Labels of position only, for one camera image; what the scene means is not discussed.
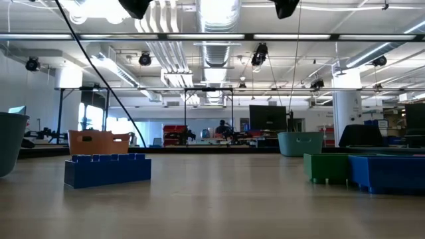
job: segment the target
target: white column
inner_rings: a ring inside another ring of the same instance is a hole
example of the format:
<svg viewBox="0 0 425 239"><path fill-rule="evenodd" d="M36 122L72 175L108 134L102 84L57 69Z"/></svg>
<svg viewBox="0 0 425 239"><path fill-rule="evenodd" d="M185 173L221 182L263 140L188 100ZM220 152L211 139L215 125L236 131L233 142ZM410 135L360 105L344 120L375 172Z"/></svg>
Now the white column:
<svg viewBox="0 0 425 239"><path fill-rule="evenodd" d="M82 70L75 67L58 68L55 72L55 79L56 88L79 88L82 86ZM75 90L69 95L68 93L70 93L70 90L64 92L64 97L66 96L66 98L62 103L61 133L78 129L78 107L81 102L81 91ZM59 111L59 97L60 91L57 90L55 94L55 98L57 99L56 112Z"/></svg>
<svg viewBox="0 0 425 239"><path fill-rule="evenodd" d="M347 125L363 124L361 95L358 91L333 93L333 124L335 128L335 146Z"/></svg>
<svg viewBox="0 0 425 239"><path fill-rule="evenodd" d="M361 88L358 69L344 71L344 75L333 75L334 88ZM347 125L363 124L362 99L360 91L340 91L333 93L333 124L335 129L335 146Z"/></svg>

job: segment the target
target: green bin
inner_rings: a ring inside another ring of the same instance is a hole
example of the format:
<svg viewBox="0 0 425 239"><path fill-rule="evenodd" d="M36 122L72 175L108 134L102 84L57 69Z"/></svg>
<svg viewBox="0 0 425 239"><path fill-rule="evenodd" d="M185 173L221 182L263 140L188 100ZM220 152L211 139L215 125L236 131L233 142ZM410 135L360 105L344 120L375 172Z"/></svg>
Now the green bin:
<svg viewBox="0 0 425 239"><path fill-rule="evenodd" d="M282 155L303 157L304 153L321 153L323 133L321 132L284 132L278 134Z"/></svg>
<svg viewBox="0 0 425 239"><path fill-rule="evenodd" d="M371 154L305 154L304 172L314 183L345 184L349 178L350 164L348 156L350 155L371 155Z"/></svg>

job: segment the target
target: monitor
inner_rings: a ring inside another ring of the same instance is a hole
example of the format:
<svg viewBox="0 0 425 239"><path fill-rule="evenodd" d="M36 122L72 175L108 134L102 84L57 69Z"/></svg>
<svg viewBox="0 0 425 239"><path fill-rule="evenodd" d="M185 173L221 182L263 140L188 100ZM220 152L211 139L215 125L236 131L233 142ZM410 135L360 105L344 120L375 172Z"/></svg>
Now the monitor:
<svg viewBox="0 0 425 239"><path fill-rule="evenodd" d="M250 129L285 131L286 107L250 106Z"/></svg>
<svg viewBox="0 0 425 239"><path fill-rule="evenodd" d="M19 107L9 108L9 113L26 115L27 114L27 107L26 106L19 106Z"/></svg>
<svg viewBox="0 0 425 239"><path fill-rule="evenodd" d="M406 127L411 129L425 129L425 104L407 104Z"/></svg>

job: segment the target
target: gray bin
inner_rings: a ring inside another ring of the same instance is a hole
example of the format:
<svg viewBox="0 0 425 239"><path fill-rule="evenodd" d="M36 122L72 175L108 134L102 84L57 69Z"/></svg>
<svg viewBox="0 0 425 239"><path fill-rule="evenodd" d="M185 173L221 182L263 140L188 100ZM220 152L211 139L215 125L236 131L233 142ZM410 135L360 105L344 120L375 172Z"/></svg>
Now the gray bin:
<svg viewBox="0 0 425 239"><path fill-rule="evenodd" d="M15 167L29 117L0 112L0 177Z"/></svg>
<svg viewBox="0 0 425 239"><path fill-rule="evenodd" d="M287 132L279 133L279 148L282 155L303 157L304 153L319 154L323 144L321 132Z"/></svg>

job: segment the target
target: teal bin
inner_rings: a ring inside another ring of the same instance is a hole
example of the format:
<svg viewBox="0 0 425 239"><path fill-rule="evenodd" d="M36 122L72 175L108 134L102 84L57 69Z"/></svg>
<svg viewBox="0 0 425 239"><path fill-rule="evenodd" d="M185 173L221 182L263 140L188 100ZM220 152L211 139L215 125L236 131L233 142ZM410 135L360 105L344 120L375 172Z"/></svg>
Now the teal bin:
<svg viewBox="0 0 425 239"><path fill-rule="evenodd" d="M321 153L323 133L321 132L285 132L278 134L279 148L282 155L303 157L304 153Z"/></svg>

